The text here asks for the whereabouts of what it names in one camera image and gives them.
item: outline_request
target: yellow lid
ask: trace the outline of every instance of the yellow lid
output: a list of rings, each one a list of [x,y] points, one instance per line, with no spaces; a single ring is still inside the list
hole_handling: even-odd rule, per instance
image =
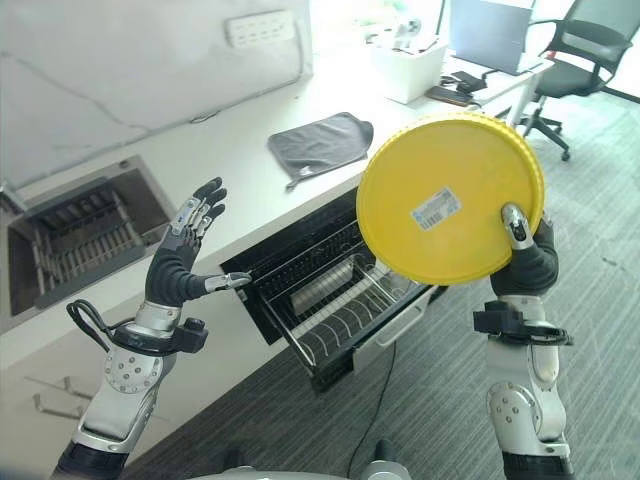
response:
[[[434,115],[395,134],[371,159],[358,188],[358,223],[392,270],[452,285],[509,262],[500,213],[508,202],[538,228],[544,180],[531,147],[486,115]]]

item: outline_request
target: dishwasher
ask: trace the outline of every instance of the dishwasher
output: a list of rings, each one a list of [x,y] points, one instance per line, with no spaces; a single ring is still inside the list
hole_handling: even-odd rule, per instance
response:
[[[398,275],[367,248],[356,189],[223,263],[268,344],[284,337],[317,392],[359,373],[420,321],[446,287]]]

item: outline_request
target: office chair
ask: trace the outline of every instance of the office chair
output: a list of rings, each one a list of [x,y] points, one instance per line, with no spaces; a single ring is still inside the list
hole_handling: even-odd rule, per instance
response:
[[[560,137],[562,122],[542,117],[542,107],[547,97],[591,95],[613,78],[640,27],[640,4],[638,0],[576,0],[562,20],[540,20],[530,25],[542,23],[555,23],[556,27],[545,52],[567,53],[594,64],[588,71],[550,58],[554,66],[543,74],[536,89],[534,101],[539,106],[533,115],[520,121],[520,125],[526,125],[525,137],[532,128],[539,130],[563,148],[562,160],[568,161],[569,145]],[[600,78],[601,69],[608,72],[607,80]]]

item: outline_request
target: white storage box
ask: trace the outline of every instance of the white storage box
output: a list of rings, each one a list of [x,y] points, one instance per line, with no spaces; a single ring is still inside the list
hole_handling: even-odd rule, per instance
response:
[[[369,56],[381,93],[400,103],[423,95],[439,83],[447,46],[447,42],[440,40],[427,51],[415,54],[371,47]]]

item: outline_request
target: desk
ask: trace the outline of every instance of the desk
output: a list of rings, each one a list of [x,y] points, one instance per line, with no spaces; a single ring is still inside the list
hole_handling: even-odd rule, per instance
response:
[[[382,97],[371,81],[374,72],[367,55],[363,51],[356,53],[316,59],[313,77],[229,108],[204,123],[185,124],[115,149],[19,193],[29,200],[89,172],[140,155],[177,209],[196,186],[220,175],[230,191],[227,212],[216,220],[211,240],[203,244],[197,263],[202,264],[201,268],[219,265],[356,187],[367,165],[366,161],[346,165],[305,180],[287,193],[284,186],[290,179],[267,149],[271,134],[349,111],[374,125],[371,157],[391,135],[423,115],[463,110],[424,96],[408,105]],[[507,119],[510,125],[515,125],[540,75],[551,65],[544,60],[532,72],[517,77],[493,73],[488,77],[489,87],[476,92],[476,100],[485,106],[524,87]],[[449,58],[445,73],[458,70],[480,76],[487,69]],[[111,309],[125,300],[141,297],[149,263],[150,258],[135,262],[74,297],[92,300],[108,316]],[[66,315],[65,303],[38,312],[0,336],[2,368],[76,328]]]
[[[541,63],[539,65],[536,65],[531,70],[518,76],[509,75],[503,72],[492,73],[487,77],[487,88],[473,93],[474,101],[485,106],[495,100],[499,100],[501,97],[518,88],[522,88],[516,101],[511,105],[511,109],[509,110],[509,114],[505,120],[507,125],[515,127],[522,118],[522,113],[525,107],[531,101],[542,74],[552,66],[553,62],[550,60],[541,59]],[[487,70],[489,70],[489,68],[482,65],[477,65],[451,56],[447,57],[443,67],[444,74],[464,71],[478,78]],[[427,113],[433,110],[434,102],[442,103],[427,97],[421,97],[408,104],[408,107]],[[470,105],[467,107],[467,110],[476,110],[477,108],[478,107],[476,105]]]

